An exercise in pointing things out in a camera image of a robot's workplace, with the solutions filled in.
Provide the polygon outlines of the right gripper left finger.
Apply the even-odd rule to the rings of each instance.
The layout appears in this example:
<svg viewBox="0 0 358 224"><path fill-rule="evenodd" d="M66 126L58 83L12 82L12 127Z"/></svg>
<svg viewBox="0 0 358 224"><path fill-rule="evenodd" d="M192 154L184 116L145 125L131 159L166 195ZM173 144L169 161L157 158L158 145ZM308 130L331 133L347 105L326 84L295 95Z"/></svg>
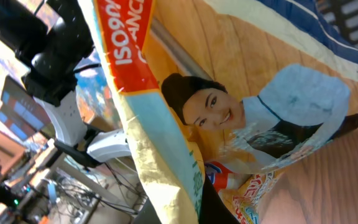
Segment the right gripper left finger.
<svg viewBox="0 0 358 224"><path fill-rule="evenodd" d="M162 224L149 199L138 213L138 224Z"/></svg>

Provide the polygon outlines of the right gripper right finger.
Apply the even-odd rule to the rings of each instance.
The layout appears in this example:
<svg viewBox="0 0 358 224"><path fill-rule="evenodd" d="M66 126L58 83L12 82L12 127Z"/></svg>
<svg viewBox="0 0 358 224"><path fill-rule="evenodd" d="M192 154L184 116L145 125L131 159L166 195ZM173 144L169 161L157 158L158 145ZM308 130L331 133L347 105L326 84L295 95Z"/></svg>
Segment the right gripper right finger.
<svg viewBox="0 0 358 224"><path fill-rule="evenodd" d="M199 224L239 224L219 198L208 177L205 177Z"/></svg>

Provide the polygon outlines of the yellow snack bag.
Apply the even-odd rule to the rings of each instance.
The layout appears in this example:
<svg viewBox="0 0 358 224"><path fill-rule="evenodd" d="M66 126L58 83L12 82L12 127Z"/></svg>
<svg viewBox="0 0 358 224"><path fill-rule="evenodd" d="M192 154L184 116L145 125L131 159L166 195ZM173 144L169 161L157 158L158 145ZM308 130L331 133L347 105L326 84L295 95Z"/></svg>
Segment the yellow snack bag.
<svg viewBox="0 0 358 224"><path fill-rule="evenodd" d="M161 223L208 177L239 223L284 168L358 130L358 49L315 1L81 1Z"/></svg>

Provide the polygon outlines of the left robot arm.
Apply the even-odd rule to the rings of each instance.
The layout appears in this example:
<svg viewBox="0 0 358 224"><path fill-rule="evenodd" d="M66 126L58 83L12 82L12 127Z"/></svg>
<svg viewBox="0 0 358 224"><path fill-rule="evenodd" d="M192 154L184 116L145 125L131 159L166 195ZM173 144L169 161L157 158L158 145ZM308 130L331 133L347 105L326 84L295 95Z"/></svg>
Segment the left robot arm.
<svg viewBox="0 0 358 224"><path fill-rule="evenodd" d="M75 75L94 43L77 0L47 0L60 19L49 29L17 0L0 0L0 40L30 71L22 77L27 93L46 111L55 147L77 163L95 168L130 156L124 131L103 132L83 122L76 103Z"/></svg>

